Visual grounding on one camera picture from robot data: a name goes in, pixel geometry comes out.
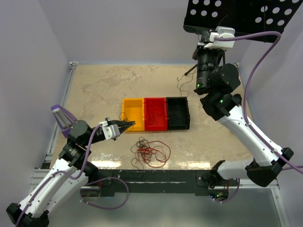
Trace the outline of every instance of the black perforated panel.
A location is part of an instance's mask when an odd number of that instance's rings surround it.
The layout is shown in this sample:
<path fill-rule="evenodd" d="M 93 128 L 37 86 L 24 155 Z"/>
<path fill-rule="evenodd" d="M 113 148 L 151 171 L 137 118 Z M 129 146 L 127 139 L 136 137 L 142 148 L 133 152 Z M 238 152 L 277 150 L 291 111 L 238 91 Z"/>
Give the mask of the black perforated panel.
<path fill-rule="evenodd" d="M 236 36 L 263 31 L 283 33 L 303 0 L 189 0 L 183 28 L 201 34 L 205 29 L 233 27 Z M 273 43 L 275 36 L 253 40 Z"/>

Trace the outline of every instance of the white wall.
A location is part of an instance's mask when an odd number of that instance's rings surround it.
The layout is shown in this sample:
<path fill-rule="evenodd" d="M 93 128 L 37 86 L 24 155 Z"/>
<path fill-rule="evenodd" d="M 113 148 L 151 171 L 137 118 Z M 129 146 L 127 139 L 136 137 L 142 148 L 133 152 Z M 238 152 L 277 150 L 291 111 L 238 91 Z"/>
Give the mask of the white wall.
<path fill-rule="evenodd" d="M 0 1 L 0 226 L 28 191 L 53 129 L 68 61 L 37 0 Z"/>
<path fill-rule="evenodd" d="M 187 0 L 39 0 L 64 52 L 84 63 L 195 63 Z M 249 41 L 229 51 L 240 62 Z"/>
<path fill-rule="evenodd" d="M 291 159 L 303 164 L 303 6 L 286 26 L 281 41 L 265 58 L 249 92 L 251 115 L 276 143 L 294 151 Z M 253 42 L 240 63 L 242 81 L 247 81 L 257 60 L 270 44 Z M 292 227 L 303 223 L 303 175 L 294 170 L 279 178 L 283 201 Z"/>

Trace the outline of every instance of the cable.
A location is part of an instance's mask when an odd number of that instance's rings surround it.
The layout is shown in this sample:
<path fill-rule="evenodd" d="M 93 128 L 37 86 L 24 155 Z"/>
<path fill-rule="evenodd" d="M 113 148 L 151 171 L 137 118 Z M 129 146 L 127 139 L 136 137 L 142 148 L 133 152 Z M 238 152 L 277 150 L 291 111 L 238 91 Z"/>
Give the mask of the cable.
<path fill-rule="evenodd" d="M 163 106 L 159 106 L 159 102 L 158 101 L 150 101 L 148 104 L 148 113 L 146 115 L 146 119 L 145 121 L 147 122 L 147 125 L 151 126 L 151 125 L 163 125 L 163 123 L 161 123 L 161 119 L 163 118 L 163 116 L 165 115 L 165 109 L 162 108 Z"/>
<path fill-rule="evenodd" d="M 184 76 L 187 76 L 192 70 L 194 70 L 196 67 L 198 66 L 198 64 L 194 65 L 189 71 L 187 71 L 186 73 L 184 73 Z"/>
<path fill-rule="evenodd" d="M 285 168 L 282 169 L 282 171 L 284 171 L 284 170 L 290 170 L 290 169 L 294 169 L 294 168 L 292 168 L 292 167 L 285 167 Z"/>
<path fill-rule="evenodd" d="M 121 112 L 119 114 L 119 120 L 124 121 L 124 122 L 130 122 L 130 120 L 128 119 L 127 115 L 125 112 Z M 128 131 L 132 131 L 134 129 L 134 126 L 132 125 L 132 129 L 128 128 Z"/>
<path fill-rule="evenodd" d="M 225 188 L 227 188 L 227 190 L 229 189 L 229 180 L 225 181 L 225 185 L 224 185 L 223 191 L 225 190 Z"/>
<path fill-rule="evenodd" d="M 69 173 L 67 173 L 67 172 L 65 172 L 65 171 L 61 171 L 61 170 L 60 170 L 60 171 L 57 171 L 57 172 L 55 172 L 55 173 L 53 173 L 52 176 L 50 176 L 49 178 L 47 178 L 46 181 L 44 181 L 44 182 L 40 185 L 40 187 L 36 190 L 36 192 L 32 195 L 32 197 L 31 197 L 30 200 L 28 201 L 28 204 L 24 207 L 23 211 L 21 212 L 21 214 L 20 214 L 20 216 L 19 216 L 19 218 L 18 218 L 18 220 L 17 220 L 17 222 L 16 222 L 15 227 L 18 227 L 18 226 L 19 226 L 19 224 L 20 224 L 20 222 L 21 222 L 21 219 L 23 218 L 23 215 L 25 214 L 26 210 L 27 210 L 28 207 L 29 207 L 29 204 L 31 204 L 32 201 L 34 201 L 34 198 L 38 195 L 38 193 L 45 187 L 45 185 L 46 185 L 53 177 L 55 177 L 57 174 L 65 174 L 66 176 L 68 176 L 68 177 L 69 177 L 70 179 L 72 179 L 72 180 L 77 180 L 77 179 L 79 179 L 79 177 L 80 177 L 80 176 L 82 175 L 82 173 L 84 172 L 84 168 L 85 168 L 85 166 L 86 166 L 86 164 L 87 164 L 87 159 L 88 159 L 88 157 L 89 157 L 90 146 L 91 146 L 91 144 L 92 144 L 94 135 L 95 135 L 95 133 L 97 132 L 97 130 L 98 130 L 101 126 L 102 126 L 102 124 L 99 124 L 98 126 L 96 126 L 96 127 L 94 128 L 93 132 L 92 132 L 91 135 L 90 135 L 89 143 L 88 143 L 88 145 L 87 145 L 87 149 L 86 149 L 86 153 L 85 153 L 85 157 L 84 157 L 84 161 L 83 161 L 83 165 L 82 165 L 82 168 L 81 168 L 79 174 L 78 174 L 76 177 L 74 177 L 74 176 L 72 176 L 71 174 L 69 174 Z"/>
<path fill-rule="evenodd" d="M 215 199 L 213 199 L 213 201 L 216 201 L 216 202 L 219 202 L 219 203 L 226 203 L 226 202 L 230 201 L 233 197 L 235 197 L 235 195 L 237 194 L 237 192 L 238 192 L 238 190 L 240 188 L 240 178 L 238 178 L 237 181 L 238 181 L 237 188 L 236 188 L 235 192 L 231 196 L 229 196 L 227 199 L 225 199 L 223 201 L 219 201 L 219 200 L 215 200 Z"/>
<path fill-rule="evenodd" d="M 185 85 L 185 84 L 190 83 L 191 81 L 193 81 L 193 79 L 194 79 L 194 73 L 197 71 L 196 66 L 197 66 L 197 64 L 196 64 L 194 67 L 192 67 L 189 71 L 187 71 L 186 73 L 184 73 L 183 76 L 181 77 L 181 79 L 179 79 L 179 77 L 177 78 L 177 81 L 178 81 L 178 82 L 177 82 L 177 88 L 178 88 L 178 90 L 180 91 L 180 97 L 182 97 L 182 91 L 187 92 L 187 96 L 186 96 L 186 97 L 188 97 L 189 91 L 182 90 L 182 86 Z M 179 87 L 179 82 L 183 79 L 184 76 L 187 76 L 187 75 L 189 74 L 189 72 L 191 72 L 194 68 L 195 68 L 195 70 L 191 73 L 191 80 L 188 81 L 188 82 L 184 82 L 184 83 L 181 84 L 181 86 Z"/>
<path fill-rule="evenodd" d="M 155 142 L 165 145 L 169 149 L 169 154 L 167 155 L 165 153 L 163 146 L 157 145 L 153 148 L 150 147 L 150 144 L 155 143 Z M 135 166 L 135 164 L 137 164 L 137 162 L 139 162 L 142 165 L 143 169 L 144 169 L 144 166 L 142 163 L 145 163 L 146 165 L 148 165 L 149 167 L 152 167 L 152 168 L 161 168 L 161 167 L 165 166 L 165 164 L 167 163 L 168 159 L 170 158 L 170 154 L 171 154 L 170 147 L 168 145 L 166 145 L 165 143 L 163 143 L 162 141 L 155 140 L 155 141 L 149 142 L 142 136 L 139 137 L 139 141 L 136 142 L 136 144 L 131 147 L 131 152 L 133 152 L 135 155 L 135 157 L 131 160 L 131 164 L 133 167 L 135 167 L 137 169 L 139 169 L 137 166 Z M 163 158 L 157 157 L 158 153 L 160 153 L 163 156 Z M 153 156 L 155 156 L 156 160 L 158 162 L 162 163 L 162 165 L 152 166 L 150 164 L 150 162 L 151 162 Z"/>
<path fill-rule="evenodd" d="M 251 38 L 255 38 L 255 37 L 260 37 L 260 36 L 266 36 L 266 35 L 275 35 L 277 36 L 276 40 L 274 41 L 274 43 L 270 46 L 270 48 L 262 55 L 262 57 L 259 59 L 259 61 L 257 62 L 257 64 L 254 66 L 254 68 L 252 69 L 250 76 L 248 78 L 246 87 L 245 87 L 245 92 L 244 92 L 244 104 L 243 104 L 243 115 L 244 115 L 244 120 L 246 122 L 246 124 L 249 126 L 249 128 L 254 132 L 254 134 L 264 143 L 266 144 L 266 146 L 268 146 L 271 151 L 273 153 L 275 153 L 280 159 L 282 159 L 285 163 L 287 163 L 291 168 L 293 168 L 294 170 L 296 170 L 297 172 L 303 174 L 303 171 L 300 170 L 300 166 L 295 166 L 294 164 L 292 164 L 291 162 L 289 162 L 286 158 L 284 158 L 281 154 L 278 153 L 278 151 L 276 151 L 274 149 L 273 146 L 270 145 L 270 143 L 268 143 L 255 129 L 253 126 L 251 126 L 249 120 L 248 120 L 248 116 L 247 116 L 247 93 L 248 93 L 248 88 L 250 86 L 250 82 L 252 79 L 253 74 L 255 73 L 257 67 L 261 64 L 261 62 L 264 60 L 264 58 L 268 55 L 268 53 L 276 46 L 276 44 L 279 42 L 279 40 L 281 39 L 281 33 L 276 32 L 276 31 L 270 31 L 270 32 L 259 32 L 259 33 L 255 33 L 255 34 L 250 34 L 250 35 L 243 35 L 243 36 L 239 36 L 239 37 L 235 37 L 235 38 L 218 38 L 215 37 L 214 39 L 216 41 L 237 41 L 237 40 L 242 40 L 242 39 L 251 39 Z"/>
<path fill-rule="evenodd" d="M 226 19 L 228 17 L 228 15 L 225 15 L 224 17 L 222 17 L 222 19 L 220 20 L 220 22 L 218 23 L 218 26 L 220 26 L 220 24 L 224 21 L 224 19 Z"/>
<path fill-rule="evenodd" d="M 106 178 L 102 178 L 102 179 L 94 181 L 94 182 L 90 182 L 86 186 L 89 186 L 89 185 L 92 185 L 92 184 L 95 184 L 95 183 L 99 183 L 99 182 L 102 182 L 102 181 L 105 181 L 105 180 L 110 180 L 110 179 L 120 181 L 122 184 L 124 184 L 124 186 L 126 188 L 126 198 L 125 198 L 125 200 L 120 205 L 115 206 L 115 207 L 103 207 L 103 206 L 99 206 L 99 205 L 93 204 L 91 202 L 87 202 L 83 198 L 83 196 L 80 194 L 81 201 L 83 201 L 84 203 L 86 203 L 86 204 L 88 204 L 90 206 L 93 206 L 93 207 L 96 207 L 96 208 L 99 208 L 99 209 L 104 209 L 104 210 L 115 210 L 115 209 L 118 209 L 118 208 L 122 207 L 124 204 L 126 204 L 126 202 L 128 200 L 128 197 L 129 197 L 129 189 L 128 189 L 127 184 L 123 180 L 121 180 L 120 178 L 117 178 L 117 177 L 106 177 Z"/>

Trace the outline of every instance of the yellow bin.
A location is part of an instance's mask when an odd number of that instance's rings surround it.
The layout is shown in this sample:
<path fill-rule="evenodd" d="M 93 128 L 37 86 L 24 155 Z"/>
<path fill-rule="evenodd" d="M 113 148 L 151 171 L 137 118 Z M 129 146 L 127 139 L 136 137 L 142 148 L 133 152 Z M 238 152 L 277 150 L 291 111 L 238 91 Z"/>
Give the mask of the yellow bin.
<path fill-rule="evenodd" d="M 121 119 L 136 122 L 126 131 L 144 131 L 144 98 L 124 98 Z"/>

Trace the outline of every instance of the brown wire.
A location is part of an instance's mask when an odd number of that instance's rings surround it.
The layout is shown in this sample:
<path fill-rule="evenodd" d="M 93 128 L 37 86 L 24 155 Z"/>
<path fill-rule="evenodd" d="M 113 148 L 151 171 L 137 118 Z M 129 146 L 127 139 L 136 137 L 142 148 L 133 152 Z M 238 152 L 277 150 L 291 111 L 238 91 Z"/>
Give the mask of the brown wire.
<path fill-rule="evenodd" d="M 124 121 L 124 122 L 130 122 L 130 120 L 128 119 L 127 115 L 125 112 L 121 112 L 119 114 L 119 120 Z M 134 126 L 132 125 L 132 129 L 128 128 L 128 131 L 132 131 L 134 129 Z"/>
<path fill-rule="evenodd" d="M 169 154 L 167 155 L 164 151 L 164 147 L 160 146 L 160 145 L 156 145 L 154 147 L 151 147 L 150 144 L 152 143 L 161 143 L 164 146 L 166 146 L 169 149 Z M 149 142 L 148 140 L 146 140 L 144 137 L 139 137 L 139 141 L 137 141 L 132 147 L 131 147 L 131 152 L 134 153 L 134 158 L 131 160 L 131 164 L 133 167 L 139 169 L 139 167 L 135 166 L 138 162 L 142 165 L 142 168 L 144 169 L 144 165 L 143 163 L 145 163 L 146 165 L 148 165 L 149 167 L 152 168 L 161 168 L 163 166 L 165 166 L 165 164 L 167 163 L 168 159 L 170 158 L 170 154 L 171 154 L 171 150 L 170 147 L 168 145 L 166 145 L 165 143 L 163 143 L 162 141 L 159 140 L 155 140 L 155 141 L 151 141 Z M 150 164 L 152 158 L 155 158 L 158 162 L 162 163 L 161 166 L 152 166 Z"/>
<path fill-rule="evenodd" d="M 229 189 L 229 181 L 225 181 L 223 191 L 225 190 L 225 188 L 227 188 L 227 190 Z"/>
<path fill-rule="evenodd" d="M 182 77 L 181 77 L 180 79 L 179 79 L 179 77 L 177 78 L 177 81 L 178 81 L 178 82 L 177 82 L 177 89 L 178 89 L 179 92 L 180 92 L 180 97 L 182 97 L 182 92 L 187 92 L 187 96 L 186 96 L 186 97 L 188 97 L 189 91 L 182 90 L 182 86 L 185 85 L 185 84 L 190 83 L 191 81 L 193 81 L 193 79 L 194 79 L 194 74 L 195 74 L 196 71 L 197 71 L 197 69 L 195 69 L 193 72 L 189 73 L 188 75 L 191 75 L 191 80 L 188 81 L 188 82 L 184 82 L 184 83 L 181 84 L 180 86 L 179 86 L 179 82 L 183 79 L 184 76 L 187 76 L 187 75 L 186 75 L 186 74 L 183 74 Z"/>

